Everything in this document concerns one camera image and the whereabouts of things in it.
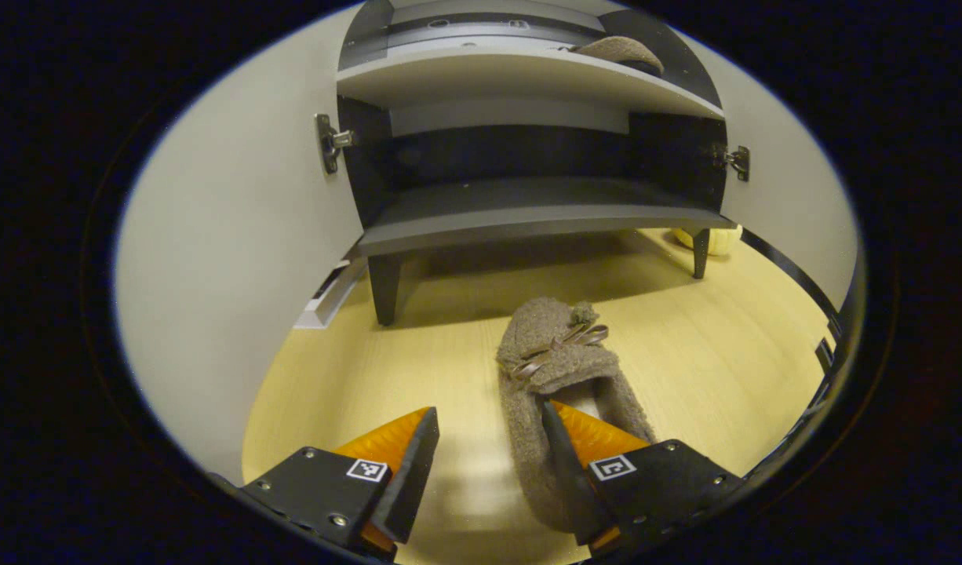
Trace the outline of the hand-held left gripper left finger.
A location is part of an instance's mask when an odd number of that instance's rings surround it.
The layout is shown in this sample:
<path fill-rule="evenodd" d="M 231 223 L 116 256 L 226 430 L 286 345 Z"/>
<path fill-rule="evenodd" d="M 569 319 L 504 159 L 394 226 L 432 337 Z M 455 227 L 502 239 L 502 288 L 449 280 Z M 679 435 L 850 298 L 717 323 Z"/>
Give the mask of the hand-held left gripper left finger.
<path fill-rule="evenodd" d="M 377 560 L 409 542 L 440 439 L 425 406 L 333 450 L 301 447 L 241 497 L 319 542 Z"/>

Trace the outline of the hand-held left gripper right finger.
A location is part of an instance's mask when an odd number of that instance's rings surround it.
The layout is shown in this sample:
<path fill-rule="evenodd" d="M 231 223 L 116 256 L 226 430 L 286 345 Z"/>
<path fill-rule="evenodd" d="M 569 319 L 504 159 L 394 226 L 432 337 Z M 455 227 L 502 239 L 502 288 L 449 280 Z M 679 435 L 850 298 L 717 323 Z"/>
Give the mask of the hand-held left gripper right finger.
<path fill-rule="evenodd" d="M 541 423 L 568 523 L 593 555 L 660 547 L 745 483 L 682 441 L 646 443 L 560 402 L 542 401 Z"/>

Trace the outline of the brown felt shoe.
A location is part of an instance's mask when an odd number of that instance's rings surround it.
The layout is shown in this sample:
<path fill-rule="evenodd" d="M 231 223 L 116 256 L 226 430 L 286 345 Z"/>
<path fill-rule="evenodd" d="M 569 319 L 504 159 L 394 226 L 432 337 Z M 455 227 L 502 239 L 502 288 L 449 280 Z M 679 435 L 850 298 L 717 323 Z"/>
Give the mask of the brown felt shoe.
<path fill-rule="evenodd" d="M 588 400 L 596 418 L 653 443 L 654 430 L 618 355 L 604 346 L 606 326 L 590 303 L 538 297 L 520 305 L 497 348 L 498 386 L 508 444 L 522 496 L 535 518 L 573 533 L 538 404 Z"/>
<path fill-rule="evenodd" d="M 660 57 L 642 42 L 624 36 L 607 36 L 595 42 L 564 48 L 568 53 L 595 57 L 641 71 L 643 74 L 657 76 L 664 74 L 665 67 Z"/>

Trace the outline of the white shoe cabinet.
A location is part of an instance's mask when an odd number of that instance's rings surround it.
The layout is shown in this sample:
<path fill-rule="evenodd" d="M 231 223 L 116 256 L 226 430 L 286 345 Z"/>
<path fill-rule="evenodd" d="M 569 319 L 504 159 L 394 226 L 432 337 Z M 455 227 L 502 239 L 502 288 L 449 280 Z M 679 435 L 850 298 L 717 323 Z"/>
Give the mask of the white shoe cabinet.
<path fill-rule="evenodd" d="M 334 143 L 363 234 L 377 321 L 395 319 L 401 260 L 431 248 L 681 228 L 696 279 L 729 170 L 716 86 L 666 21 L 593 0 L 365 0 L 342 43 Z M 660 78 L 568 53 L 642 42 Z"/>

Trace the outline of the white cabinet door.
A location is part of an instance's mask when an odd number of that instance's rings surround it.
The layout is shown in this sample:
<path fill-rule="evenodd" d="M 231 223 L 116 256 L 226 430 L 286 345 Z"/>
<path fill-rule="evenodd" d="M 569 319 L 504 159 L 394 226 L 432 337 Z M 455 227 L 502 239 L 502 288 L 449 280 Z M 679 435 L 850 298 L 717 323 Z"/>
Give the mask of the white cabinet door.
<path fill-rule="evenodd" d="M 292 32 L 208 87 L 145 161 L 116 250 L 116 318 L 148 407 L 203 471 L 245 483 L 250 409 L 277 351 L 362 236 L 344 168 L 337 69 L 359 7 Z"/>
<path fill-rule="evenodd" d="M 730 148 L 750 153 L 749 178 L 728 175 L 721 213 L 788 257 L 840 310 L 858 259 L 858 223 L 829 156 L 778 94 L 693 37 L 681 38 L 716 86 Z"/>

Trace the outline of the white book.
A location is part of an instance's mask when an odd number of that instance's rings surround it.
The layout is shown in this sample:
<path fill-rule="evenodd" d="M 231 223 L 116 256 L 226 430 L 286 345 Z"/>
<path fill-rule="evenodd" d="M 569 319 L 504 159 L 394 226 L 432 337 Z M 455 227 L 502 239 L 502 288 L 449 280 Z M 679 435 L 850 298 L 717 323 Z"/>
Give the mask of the white book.
<path fill-rule="evenodd" d="M 328 273 L 321 286 L 312 294 L 312 299 L 303 308 L 293 328 L 326 329 L 366 270 L 365 257 L 342 260 L 340 264 L 335 265 L 333 271 Z"/>

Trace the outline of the yellow round object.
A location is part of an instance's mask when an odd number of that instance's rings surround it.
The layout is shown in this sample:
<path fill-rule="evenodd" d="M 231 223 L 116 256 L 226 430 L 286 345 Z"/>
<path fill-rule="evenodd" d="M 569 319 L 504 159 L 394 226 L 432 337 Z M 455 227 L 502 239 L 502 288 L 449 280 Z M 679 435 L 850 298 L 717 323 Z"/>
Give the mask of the yellow round object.
<path fill-rule="evenodd" d="M 710 257 L 725 257 L 725 255 L 729 255 L 733 248 L 737 246 L 737 243 L 742 240 L 743 231 L 744 228 L 741 224 L 737 225 L 736 228 L 709 229 L 707 254 L 710 255 Z M 691 249 L 694 248 L 693 236 L 686 232 L 686 230 L 673 228 L 671 233 L 682 246 Z"/>

